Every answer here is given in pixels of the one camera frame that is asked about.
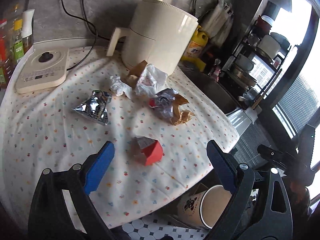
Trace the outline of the person's right hand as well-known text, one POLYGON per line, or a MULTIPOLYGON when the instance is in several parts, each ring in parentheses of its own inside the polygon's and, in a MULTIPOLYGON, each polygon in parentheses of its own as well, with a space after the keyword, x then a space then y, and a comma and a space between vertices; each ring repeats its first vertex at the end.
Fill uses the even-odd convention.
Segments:
POLYGON ((293 229, 298 230, 310 217, 310 193, 305 186, 289 176, 282 179, 291 206, 293 229))

